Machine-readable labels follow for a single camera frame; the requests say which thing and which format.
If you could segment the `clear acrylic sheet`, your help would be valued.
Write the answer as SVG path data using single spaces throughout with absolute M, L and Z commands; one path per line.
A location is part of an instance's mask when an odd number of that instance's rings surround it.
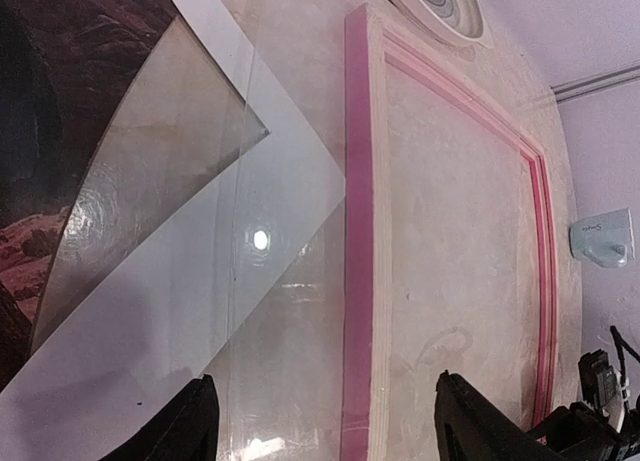
M 95 459 L 191 378 L 342 197 L 336 163 L 256 54 L 247 92 L 183 19 L 144 63 L 63 231 L 5 459 Z

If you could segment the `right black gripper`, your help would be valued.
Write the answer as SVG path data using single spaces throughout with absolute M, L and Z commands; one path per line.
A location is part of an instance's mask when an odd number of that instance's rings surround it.
M 625 455 L 620 435 L 583 403 L 556 408 L 529 436 L 565 460 L 623 460 Z

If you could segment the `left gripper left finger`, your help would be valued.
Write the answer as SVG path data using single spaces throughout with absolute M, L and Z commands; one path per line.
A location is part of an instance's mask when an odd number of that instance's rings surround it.
M 217 457 L 219 398 L 210 375 L 191 380 L 104 461 L 211 461 Z

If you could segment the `white photo mat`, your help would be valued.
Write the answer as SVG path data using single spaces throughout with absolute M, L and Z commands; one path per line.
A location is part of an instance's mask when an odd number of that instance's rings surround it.
M 200 374 L 345 194 L 324 143 L 221 0 L 172 0 L 263 140 L 101 281 L 1 394 L 5 460 L 98 460 Z

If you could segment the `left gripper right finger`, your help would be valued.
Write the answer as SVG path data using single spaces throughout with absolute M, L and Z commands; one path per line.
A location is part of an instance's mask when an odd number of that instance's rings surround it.
M 434 422 L 441 460 L 562 458 L 522 431 L 457 373 L 439 375 Z

